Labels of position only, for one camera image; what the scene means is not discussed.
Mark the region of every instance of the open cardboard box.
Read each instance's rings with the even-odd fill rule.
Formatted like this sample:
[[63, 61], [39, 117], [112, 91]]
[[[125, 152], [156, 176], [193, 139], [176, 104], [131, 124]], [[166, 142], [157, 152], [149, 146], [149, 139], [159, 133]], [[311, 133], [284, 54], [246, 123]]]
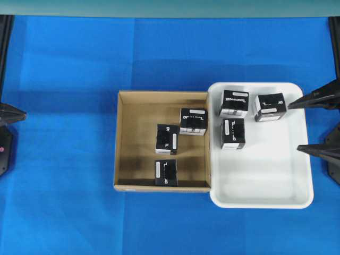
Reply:
[[[209, 192], [209, 130], [179, 135], [177, 155], [155, 153], [157, 124], [179, 125], [180, 109], [207, 107], [207, 92], [120, 91], [114, 188], [118, 191]], [[155, 186], [155, 160], [177, 159], [178, 187]]]

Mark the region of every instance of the white tray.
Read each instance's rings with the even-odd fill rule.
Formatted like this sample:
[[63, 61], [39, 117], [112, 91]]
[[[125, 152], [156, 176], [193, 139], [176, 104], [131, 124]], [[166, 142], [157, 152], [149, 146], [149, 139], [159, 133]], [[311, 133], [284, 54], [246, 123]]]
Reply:
[[[221, 150], [218, 116], [224, 89], [249, 92], [242, 150]], [[302, 96], [292, 83], [219, 82], [210, 86], [209, 129], [212, 201], [223, 208], [305, 208], [313, 201], [309, 156], [296, 150], [308, 144], [303, 109], [278, 121], [255, 122], [256, 95], [282, 92], [286, 105]]]

